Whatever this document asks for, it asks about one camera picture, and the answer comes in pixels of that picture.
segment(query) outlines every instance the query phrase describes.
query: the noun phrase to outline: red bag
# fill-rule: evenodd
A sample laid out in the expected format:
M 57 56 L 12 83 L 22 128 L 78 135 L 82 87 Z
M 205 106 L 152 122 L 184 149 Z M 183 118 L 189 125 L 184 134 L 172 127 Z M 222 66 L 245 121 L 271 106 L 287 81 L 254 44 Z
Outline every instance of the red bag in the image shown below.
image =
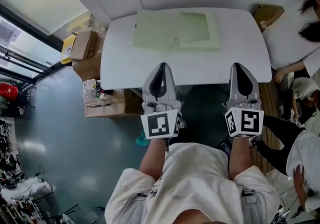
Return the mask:
M 18 98 L 18 87 L 7 83 L 0 83 L 0 96 L 10 102 L 15 102 Z

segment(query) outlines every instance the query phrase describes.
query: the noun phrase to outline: wooden floor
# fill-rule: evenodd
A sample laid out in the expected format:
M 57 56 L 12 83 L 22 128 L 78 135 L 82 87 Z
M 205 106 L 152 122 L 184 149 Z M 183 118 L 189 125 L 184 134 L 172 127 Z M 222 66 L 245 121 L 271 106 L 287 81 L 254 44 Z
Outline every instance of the wooden floor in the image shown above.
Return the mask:
M 279 117 L 278 115 L 278 91 L 273 81 L 269 83 L 260 83 L 260 98 L 261 108 L 264 110 L 264 114 L 272 117 Z M 271 149 L 280 149 L 279 139 L 266 127 L 262 127 L 261 139 Z M 266 175 L 272 171 L 274 167 L 262 157 L 255 147 L 251 148 L 251 157 L 253 164 L 258 166 L 260 170 Z

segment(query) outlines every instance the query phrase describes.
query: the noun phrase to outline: person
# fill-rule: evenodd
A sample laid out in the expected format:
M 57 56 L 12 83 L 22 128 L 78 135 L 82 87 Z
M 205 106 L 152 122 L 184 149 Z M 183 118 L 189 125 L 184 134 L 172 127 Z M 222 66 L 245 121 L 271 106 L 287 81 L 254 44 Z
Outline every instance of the person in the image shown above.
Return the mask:
M 27 199 L 37 192 L 49 193 L 52 189 L 50 185 L 45 182 L 40 182 L 37 177 L 22 180 L 17 183 L 14 188 L 1 188 L 1 197 L 9 205 L 15 205 L 18 200 Z
M 299 77 L 293 80 L 291 88 L 284 93 L 282 118 L 289 121 L 291 118 L 291 109 L 294 112 L 294 121 L 299 121 L 301 125 L 305 124 L 316 112 L 319 98 L 318 85 L 306 77 Z M 300 105 L 301 117 L 299 117 L 297 102 Z
M 233 141 L 229 178 L 227 165 L 219 149 L 177 142 L 166 154 L 166 142 L 152 139 L 139 170 L 123 171 L 106 206 L 106 223 L 270 223 L 280 198 L 253 166 L 248 138 Z
M 320 0 L 294 0 L 262 21 L 274 80 L 294 72 L 295 78 L 311 77 L 320 68 Z
M 300 204 L 306 212 L 320 207 L 320 138 L 306 132 L 293 122 L 281 120 L 272 116 L 264 116 L 263 125 L 280 139 L 284 147 L 281 150 L 269 148 L 263 141 L 253 139 L 251 145 L 270 164 L 284 175 L 293 178 L 294 188 Z M 315 192 L 308 197 L 303 183 Z

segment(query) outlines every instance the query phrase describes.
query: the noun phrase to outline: white table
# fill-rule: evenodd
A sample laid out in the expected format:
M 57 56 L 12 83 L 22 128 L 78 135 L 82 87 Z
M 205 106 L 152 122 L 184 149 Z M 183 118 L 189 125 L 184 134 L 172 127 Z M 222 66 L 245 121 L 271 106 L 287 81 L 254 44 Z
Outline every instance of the white table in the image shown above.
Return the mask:
M 101 58 L 101 86 L 105 90 L 140 88 L 161 62 L 169 64 L 177 86 L 227 84 L 233 63 L 244 65 L 259 83 L 272 79 L 268 50 L 252 15 L 225 8 L 160 10 L 214 13 L 220 49 L 212 52 L 163 53 L 133 47 L 136 15 L 113 20 L 108 28 Z

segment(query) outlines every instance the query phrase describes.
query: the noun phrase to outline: gray floor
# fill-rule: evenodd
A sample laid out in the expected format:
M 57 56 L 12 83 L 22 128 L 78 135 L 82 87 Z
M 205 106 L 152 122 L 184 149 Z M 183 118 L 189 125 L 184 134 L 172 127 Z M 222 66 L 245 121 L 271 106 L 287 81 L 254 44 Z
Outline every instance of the gray floor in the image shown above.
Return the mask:
M 102 212 L 125 168 L 138 168 L 146 151 L 136 145 L 140 117 L 85 118 L 82 84 L 71 67 L 39 81 L 32 104 L 16 118 L 20 161 L 27 176 L 42 175 L 54 188 L 47 203 L 54 214 L 79 204 L 73 220 L 91 224 Z M 182 113 L 190 134 L 199 143 L 216 146 L 228 134 L 221 103 L 227 85 L 194 86 L 183 95 Z

